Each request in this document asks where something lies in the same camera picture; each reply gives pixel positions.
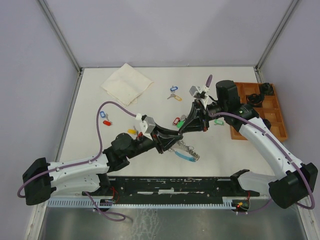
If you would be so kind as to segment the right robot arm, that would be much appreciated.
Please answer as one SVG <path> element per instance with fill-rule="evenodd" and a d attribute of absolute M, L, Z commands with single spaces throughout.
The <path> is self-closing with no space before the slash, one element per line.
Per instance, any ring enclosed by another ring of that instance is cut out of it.
<path fill-rule="evenodd" d="M 313 191 L 318 169 L 313 163 L 304 164 L 295 157 L 272 134 L 251 104 L 243 103 L 237 85 L 232 80 L 216 83 L 217 99 L 208 103 L 211 80 L 202 87 L 192 86 L 190 95 L 195 99 L 190 113 L 179 129 L 181 134 L 205 132 L 209 122 L 218 118 L 245 137 L 266 160 L 274 175 L 242 170 L 234 174 L 229 183 L 231 193 L 236 196 L 246 191 L 254 191 L 269 196 L 279 207 L 286 209 L 296 204 L 304 209 L 315 208 Z"/>

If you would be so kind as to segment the green tag key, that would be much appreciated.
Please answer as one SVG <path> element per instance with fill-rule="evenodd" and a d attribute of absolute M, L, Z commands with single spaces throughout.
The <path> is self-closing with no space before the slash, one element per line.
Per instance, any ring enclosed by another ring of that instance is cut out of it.
<path fill-rule="evenodd" d="M 215 119 L 215 120 L 214 120 L 214 124 L 215 124 L 215 125 L 219 125 L 219 126 L 223 126 L 223 125 L 224 125 L 224 122 L 223 122 L 222 120 Z"/>
<path fill-rule="evenodd" d="M 178 124 L 176 125 L 176 127 L 179 129 L 179 128 L 181 128 L 181 127 L 183 126 L 184 123 L 185 123 L 185 122 L 181 120 L 181 121 L 178 122 Z"/>

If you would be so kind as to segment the blue handled key organiser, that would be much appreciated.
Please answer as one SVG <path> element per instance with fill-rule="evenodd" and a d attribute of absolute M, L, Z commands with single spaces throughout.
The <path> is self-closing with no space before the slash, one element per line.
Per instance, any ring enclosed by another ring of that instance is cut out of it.
<path fill-rule="evenodd" d="M 183 140 L 177 141 L 168 151 L 188 162 L 195 163 L 200 159 L 200 156 L 194 150 L 194 147 L 186 145 Z"/>

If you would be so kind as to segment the red tag key bunch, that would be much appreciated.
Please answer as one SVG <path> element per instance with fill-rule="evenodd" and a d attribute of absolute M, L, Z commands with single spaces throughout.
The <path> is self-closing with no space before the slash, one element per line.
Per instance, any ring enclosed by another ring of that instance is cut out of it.
<path fill-rule="evenodd" d="M 174 119 L 174 121 L 172 122 L 172 125 L 173 126 L 176 126 L 178 124 L 179 121 L 185 121 L 187 119 L 187 116 L 186 115 L 181 115 L 180 117 L 176 117 Z"/>

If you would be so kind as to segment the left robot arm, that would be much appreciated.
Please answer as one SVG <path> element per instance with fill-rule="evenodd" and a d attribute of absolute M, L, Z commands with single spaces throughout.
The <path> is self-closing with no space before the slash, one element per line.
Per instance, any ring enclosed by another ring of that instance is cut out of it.
<path fill-rule="evenodd" d="M 23 184 L 17 196 L 33 206 L 51 197 L 83 192 L 106 195 L 111 189 L 108 173 L 127 167 L 130 159 L 151 149 L 162 154 L 182 138 L 180 131 L 156 125 L 136 138 L 120 133 L 110 147 L 100 148 L 96 156 L 69 162 L 47 162 L 44 157 L 38 158 L 22 175 Z"/>

